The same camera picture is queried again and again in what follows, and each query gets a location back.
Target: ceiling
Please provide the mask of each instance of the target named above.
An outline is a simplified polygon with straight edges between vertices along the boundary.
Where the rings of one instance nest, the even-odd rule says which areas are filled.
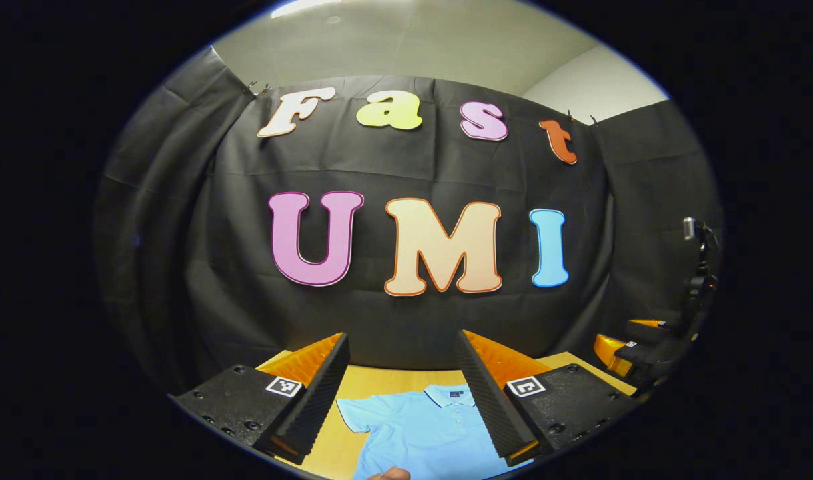
[[[346,75],[431,77],[522,95],[600,45],[516,0],[342,0],[270,18],[213,44],[244,82],[293,85]]]

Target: pink letter u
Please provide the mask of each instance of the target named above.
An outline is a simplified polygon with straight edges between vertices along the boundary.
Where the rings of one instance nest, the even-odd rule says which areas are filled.
[[[354,191],[330,191],[320,203],[329,210],[329,249],[326,259],[311,263],[299,254],[299,216],[308,208],[305,193],[288,192],[273,195],[273,259],[275,266],[288,279],[302,285],[325,287],[338,283],[350,268],[353,212],[364,204],[364,197]]]

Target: white wall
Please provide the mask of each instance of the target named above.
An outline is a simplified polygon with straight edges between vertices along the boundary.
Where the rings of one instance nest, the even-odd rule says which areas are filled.
[[[587,125],[668,96],[628,60],[599,45],[568,61],[522,97],[565,113]]]

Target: ceiling light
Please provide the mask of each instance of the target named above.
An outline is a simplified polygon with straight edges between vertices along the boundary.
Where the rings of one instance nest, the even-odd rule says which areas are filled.
[[[324,3],[340,3],[341,0],[296,0],[295,2],[282,5],[278,9],[273,10],[273,15],[270,18],[278,18],[288,15],[288,13],[299,12],[299,10],[317,7]]]

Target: human hand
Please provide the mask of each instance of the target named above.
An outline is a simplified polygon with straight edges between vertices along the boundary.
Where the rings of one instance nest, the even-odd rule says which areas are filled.
[[[402,468],[392,467],[389,468],[385,473],[371,475],[367,478],[367,480],[410,480],[410,478],[412,477],[410,477],[408,471],[403,470]]]

